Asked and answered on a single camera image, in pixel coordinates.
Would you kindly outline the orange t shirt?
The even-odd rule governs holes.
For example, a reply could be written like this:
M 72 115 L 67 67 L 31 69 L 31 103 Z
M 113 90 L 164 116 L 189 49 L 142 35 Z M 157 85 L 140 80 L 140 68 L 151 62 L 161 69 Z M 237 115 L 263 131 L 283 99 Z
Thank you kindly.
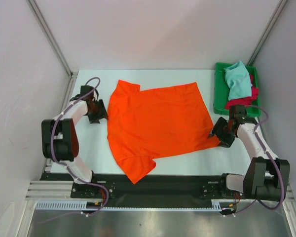
M 157 158 L 218 146 L 197 83 L 141 90 L 120 80 L 108 106 L 108 143 L 117 165 L 136 184 Z

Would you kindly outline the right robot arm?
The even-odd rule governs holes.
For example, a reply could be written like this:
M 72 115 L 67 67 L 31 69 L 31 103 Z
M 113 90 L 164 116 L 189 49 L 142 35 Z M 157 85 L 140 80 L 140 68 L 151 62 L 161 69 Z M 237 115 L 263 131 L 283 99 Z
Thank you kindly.
M 217 137 L 219 146 L 230 148 L 239 139 L 249 155 L 250 165 L 245 175 L 224 173 L 218 193 L 223 198 L 235 192 L 260 203 L 276 201 L 281 204 L 285 197 L 290 175 L 290 164 L 279 159 L 263 138 L 260 123 L 250 117 L 244 105 L 229 108 L 229 119 L 220 117 L 209 137 Z

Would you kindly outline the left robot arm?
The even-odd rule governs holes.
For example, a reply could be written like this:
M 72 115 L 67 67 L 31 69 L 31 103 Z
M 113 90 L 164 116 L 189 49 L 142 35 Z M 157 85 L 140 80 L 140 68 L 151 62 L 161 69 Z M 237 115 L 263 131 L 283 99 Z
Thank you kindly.
M 42 152 L 52 159 L 82 185 L 82 192 L 92 198 L 98 194 L 99 185 L 93 182 L 93 171 L 79 156 L 79 142 L 75 126 L 87 117 L 90 124 L 108 119 L 108 113 L 97 88 L 83 85 L 80 94 L 70 100 L 69 105 L 55 118 L 41 123 Z

